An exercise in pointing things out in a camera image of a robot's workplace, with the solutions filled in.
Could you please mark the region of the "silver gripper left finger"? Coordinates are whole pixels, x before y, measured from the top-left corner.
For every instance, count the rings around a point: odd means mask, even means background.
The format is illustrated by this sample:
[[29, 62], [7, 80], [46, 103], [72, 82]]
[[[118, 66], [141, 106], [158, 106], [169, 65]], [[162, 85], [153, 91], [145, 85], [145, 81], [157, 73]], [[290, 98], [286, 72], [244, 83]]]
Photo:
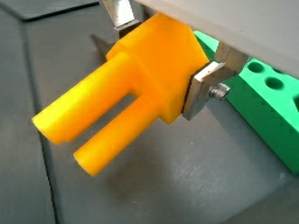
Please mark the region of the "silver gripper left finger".
[[112, 19], [117, 36], [122, 38], [140, 24], [129, 0], [102, 0], [106, 13]]

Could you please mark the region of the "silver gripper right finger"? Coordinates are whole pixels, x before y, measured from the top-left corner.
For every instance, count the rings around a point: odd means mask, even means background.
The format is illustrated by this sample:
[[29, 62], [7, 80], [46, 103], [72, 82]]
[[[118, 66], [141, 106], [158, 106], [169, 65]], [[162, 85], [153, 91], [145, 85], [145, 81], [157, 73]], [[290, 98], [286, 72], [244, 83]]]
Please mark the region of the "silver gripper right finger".
[[229, 45], [218, 42], [214, 60], [208, 62], [190, 76], [181, 115], [189, 121], [201, 111], [206, 101], [221, 101], [229, 92], [229, 87], [222, 83], [238, 75], [248, 56]]

